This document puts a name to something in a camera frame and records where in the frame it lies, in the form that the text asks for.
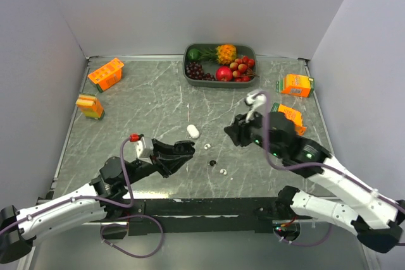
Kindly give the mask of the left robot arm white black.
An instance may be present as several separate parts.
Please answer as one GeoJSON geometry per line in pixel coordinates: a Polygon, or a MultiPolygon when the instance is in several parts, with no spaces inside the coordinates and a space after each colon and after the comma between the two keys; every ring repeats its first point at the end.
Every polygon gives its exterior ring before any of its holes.
{"type": "Polygon", "coordinates": [[[132,134],[122,142],[120,155],[107,159],[98,175],[80,188],[33,207],[1,209],[1,263],[17,261],[45,238],[81,224],[119,220],[135,204],[132,184],[153,173],[170,177],[193,158],[194,145],[190,140],[164,144],[132,134]],[[129,142],[135,145],[132,162],[123,153],[129,142]]]}

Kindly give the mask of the red apple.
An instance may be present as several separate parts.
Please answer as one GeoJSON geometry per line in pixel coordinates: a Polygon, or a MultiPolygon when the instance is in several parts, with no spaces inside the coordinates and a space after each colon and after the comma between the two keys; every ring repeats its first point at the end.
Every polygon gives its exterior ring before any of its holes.
{"type": "Polygon", "coordinates": [[[217,69],[216,79],[221,82],[230,82],[233,79],[233,71],[227,66],[221,66],[217,69]]]}

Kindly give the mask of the orange flat box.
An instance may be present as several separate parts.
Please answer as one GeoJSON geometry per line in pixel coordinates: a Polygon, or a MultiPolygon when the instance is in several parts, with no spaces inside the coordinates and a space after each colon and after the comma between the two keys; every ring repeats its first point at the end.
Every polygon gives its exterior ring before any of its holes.
{"type": "Polygon", "coordinates": [[[298,135],[305,134],[307,128],[303,125],[302,113],[300,111],[275,102],[271,107],[271,112],[283,113],[288,120],[291,120],[295,124],[295,130],[298,135]]]}

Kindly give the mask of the red lychee bunch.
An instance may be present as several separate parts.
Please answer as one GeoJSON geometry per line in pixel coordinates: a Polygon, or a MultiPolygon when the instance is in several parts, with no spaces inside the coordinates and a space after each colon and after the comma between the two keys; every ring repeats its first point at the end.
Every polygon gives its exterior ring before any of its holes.
{"type": "Polygon", "coordinates": [[[229,68],[232,71],[232,80],[235,82],[249,82],[258,77],[255,59],[247,56],[236,58],[230,63],[229,68]]]}

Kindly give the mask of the dark grape bunch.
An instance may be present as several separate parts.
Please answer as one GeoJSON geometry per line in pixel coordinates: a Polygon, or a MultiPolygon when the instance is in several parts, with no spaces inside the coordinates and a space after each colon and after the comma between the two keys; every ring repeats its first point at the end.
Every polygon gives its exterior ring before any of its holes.
{"type": "Polygon", "coordinates": [[[206,73],[202,65],[197,62],[190,62],[185,66],[185,75],[193,80],[215,81],[216,78],[210,73],[206,73]]]}

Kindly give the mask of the orange pineapple toy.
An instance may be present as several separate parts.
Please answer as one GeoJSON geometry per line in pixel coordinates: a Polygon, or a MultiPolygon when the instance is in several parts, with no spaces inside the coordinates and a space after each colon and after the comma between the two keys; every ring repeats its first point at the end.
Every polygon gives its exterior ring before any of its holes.
{"type": "Polygon", "coordinates": [[[222,44],[214,49],[201,49],[200,61],[215,61],[226,65],[234,62],[237,58],[237,48],[233,44],[222,44]]]}

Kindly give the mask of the orange green box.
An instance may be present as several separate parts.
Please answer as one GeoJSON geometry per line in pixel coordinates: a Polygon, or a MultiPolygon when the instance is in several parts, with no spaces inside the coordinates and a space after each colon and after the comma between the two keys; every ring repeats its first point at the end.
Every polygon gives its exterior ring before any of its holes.
{"type": "Polygon", "coordinates": [[[314,78],[305,75],[287,74],[276,84],[278,93],[298,97],[310,97],[314,89],[314,78]]]}

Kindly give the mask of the grey fruit tray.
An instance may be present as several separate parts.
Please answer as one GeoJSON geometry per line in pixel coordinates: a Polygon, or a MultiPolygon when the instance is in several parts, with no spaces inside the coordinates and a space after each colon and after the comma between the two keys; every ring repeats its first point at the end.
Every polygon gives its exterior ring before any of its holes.
{"type": "MultiPolygon", "coordinates": [[[[186,81],[193,86],[196,87],[208,87],[208,88],[221,88],[221,89],[245,89],[248,87],[253,87],[256,83],[258,83],[259,78],[257,76],[251,77],[250,81],[248,82],[235,82],[235,81],[229,81],[229,82],[222,82],[219,80],[199,80],[199,79],[193,79],[187,76],[187,65],[189,65],[192,61],[188,57],[188,53],[192,49],[197,49],[198,51],[202,51],[202,49],[214,49],[215,47],[218,47],[219,44],[210,44],[210,43],[197,43],[197,44],[191,44],[186,47],[185,52],[184,52],[184,58],[183,58],[183,74],[186,79],[186,81]]],[[[235,44],[237,55],[238,56],[248,56],[252,57],[256,61],[256,53],[254,50],[246,45],[241,45],[241,44],[235,44]]],[[[218,68],[220,68],[220,64],[217,63],[216,61],[199,61],[198,63],[202,63],[202,69],[204,72],[210,73],[211,76],[214,76],[216,79],[216,71],[218,68]]]]}

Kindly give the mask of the green lime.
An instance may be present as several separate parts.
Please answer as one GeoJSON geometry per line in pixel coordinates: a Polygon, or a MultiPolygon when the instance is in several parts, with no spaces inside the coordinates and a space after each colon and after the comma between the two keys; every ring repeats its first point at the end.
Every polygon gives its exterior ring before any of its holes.
{"type": "Polygon", "coordinates": [[[189,61],[197,61],[200,57],[200,51],[196,48],[189,49],[187,52],[187,58],[189,61]]]}

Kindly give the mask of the orange yellow carton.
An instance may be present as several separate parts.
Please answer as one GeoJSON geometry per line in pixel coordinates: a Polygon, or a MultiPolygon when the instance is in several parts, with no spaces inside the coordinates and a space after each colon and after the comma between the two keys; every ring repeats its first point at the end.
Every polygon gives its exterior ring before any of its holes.
{"type": "Polygon", "coordinates": [[[99,99],[94,95],[80,94],[76,106],[86,118],[101,120],[104,118],[104,108],[99,99]]]}

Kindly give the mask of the orange juice carton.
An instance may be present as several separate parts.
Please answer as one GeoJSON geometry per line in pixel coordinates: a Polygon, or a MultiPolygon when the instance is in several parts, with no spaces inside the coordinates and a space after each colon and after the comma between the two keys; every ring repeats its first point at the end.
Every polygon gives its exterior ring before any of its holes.
{"type": "Polygon", "coordinates": [[[102,93],[122,79],[124,63],[118,58],[112,59],[102,67],[88,74],[88,79],[102,93]]]}

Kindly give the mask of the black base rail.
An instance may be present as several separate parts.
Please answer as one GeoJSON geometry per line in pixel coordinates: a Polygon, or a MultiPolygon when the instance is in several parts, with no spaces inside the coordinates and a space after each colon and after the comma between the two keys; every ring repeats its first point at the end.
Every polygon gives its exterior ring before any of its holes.
{"type": "Polygon", "coordinates": [[[288,222],[296,216],[275,197],[137,199],[131,209],[99,222],[118,223],[122,216],[139,214],[156,219],[165,233],[273,233],[275,223],[288,222]]]}

